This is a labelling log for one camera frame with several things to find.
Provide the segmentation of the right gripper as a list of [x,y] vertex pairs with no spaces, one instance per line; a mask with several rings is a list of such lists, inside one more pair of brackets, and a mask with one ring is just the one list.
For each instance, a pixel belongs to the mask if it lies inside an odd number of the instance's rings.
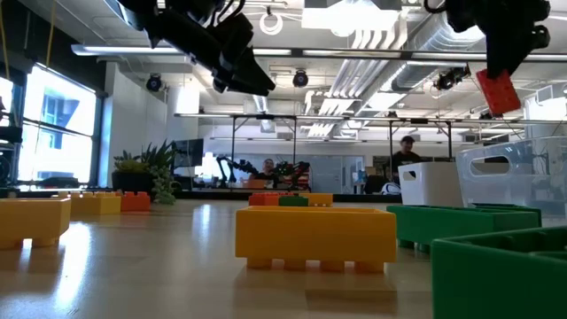
[[487,78],[496,79],[504,71],[512,75],[535,49],[548,47],[550,33],[543,25],[551,5],[546,0],[446,0],[448,24],[460,33],[478,27],[487,40]]

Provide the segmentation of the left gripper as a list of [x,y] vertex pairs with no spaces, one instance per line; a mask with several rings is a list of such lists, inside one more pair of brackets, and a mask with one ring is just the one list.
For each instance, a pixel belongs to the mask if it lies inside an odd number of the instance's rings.
[[241,13],[217,22],[222,1],[167,1],[149,16],[145,32],[150,46],[165,41],[212,71],[213,88],[267,96],[276,85],[257,63],[252,25]]

